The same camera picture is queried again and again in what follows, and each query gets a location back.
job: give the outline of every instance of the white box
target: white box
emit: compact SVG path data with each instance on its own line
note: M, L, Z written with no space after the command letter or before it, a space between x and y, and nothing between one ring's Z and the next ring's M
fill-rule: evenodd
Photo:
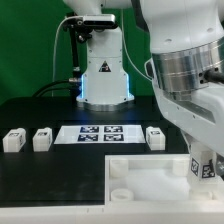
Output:
M165 150L166 137L160 128L146 128L146 141L152 151Z
M3 138L4 152L19 152L26 143L26 131L23 128L12 129Z
M46 152L52 143L52 129L38 129L33 137L34 152Z

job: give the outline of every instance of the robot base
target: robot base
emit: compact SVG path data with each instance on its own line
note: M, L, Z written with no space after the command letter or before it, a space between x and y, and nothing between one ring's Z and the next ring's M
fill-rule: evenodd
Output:
M123 110L125 108L130 108L133 107L135 103L135 100L130 100L130 101L126 101L124 103L119 103L116 105L112 105L112 104L90 104L87 102L79 102L77 101L77 106L84 108L84 109L88 109L88 110L92 110L92 111L98 111L98 112L113 112L113 111L118 111L118 110Z

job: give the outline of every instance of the black tabletop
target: black tabletop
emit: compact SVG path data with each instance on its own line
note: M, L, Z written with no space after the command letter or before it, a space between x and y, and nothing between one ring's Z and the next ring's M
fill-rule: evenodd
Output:
M160 127L165 152L186 153L180 130L165 120L154 97L137 97L128 109L93 112L78 108L67 97L16 98L0 106L0 138L24 128L27 143L19 153L4 153L0 145L0 206L104 204L105 155L150 154L147 144L52 145L33 152L37 129L49 127L55 140L63 125L141 125Z

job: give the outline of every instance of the printed marker sheet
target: printed marker sheet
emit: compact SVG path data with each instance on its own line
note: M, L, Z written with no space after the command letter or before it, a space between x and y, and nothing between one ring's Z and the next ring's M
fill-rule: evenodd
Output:
M62 126L54 144L145 143L141 125Z

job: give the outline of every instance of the green wall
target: green wall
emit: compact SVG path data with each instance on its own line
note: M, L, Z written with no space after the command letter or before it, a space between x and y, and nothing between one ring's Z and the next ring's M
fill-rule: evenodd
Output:
M71 10L62 0L0 1L0 104L13 97L31 96L52 80L52 55L55 32L64 15ZM120 20L119 10L115 13ZM130 56L144 72L150 55L149 37L136 28L132 10L125 10L125 36ZM85 46L80 46L81 68L85 70ZM68 33L61 32L57 57L57 79L71 77L71 52ZM130 74L131 92L149 95L151 84L136 74L124 58Z

